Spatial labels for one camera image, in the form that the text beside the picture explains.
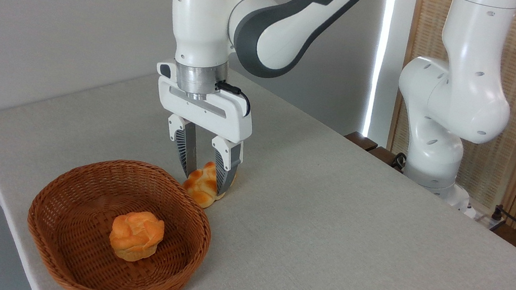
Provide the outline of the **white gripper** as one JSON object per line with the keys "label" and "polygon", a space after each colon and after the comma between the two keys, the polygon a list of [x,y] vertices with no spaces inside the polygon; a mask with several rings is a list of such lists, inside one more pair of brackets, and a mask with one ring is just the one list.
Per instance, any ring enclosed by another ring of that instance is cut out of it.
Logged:
{"label": "white gripper", "polygon": [[225,90],[208,94],[205,100],[194,100],[178,88],[174,63],[158,63],[157,72],[161,105],[174,113],[168,118],[169,136],[176,143],[186,178],[197,169],[197,124],[217,135],[211,142],[215,149],[217,193],[223,195],[242,163],[243,141],[252,134],[252,116],[245,115],[246,100]]}

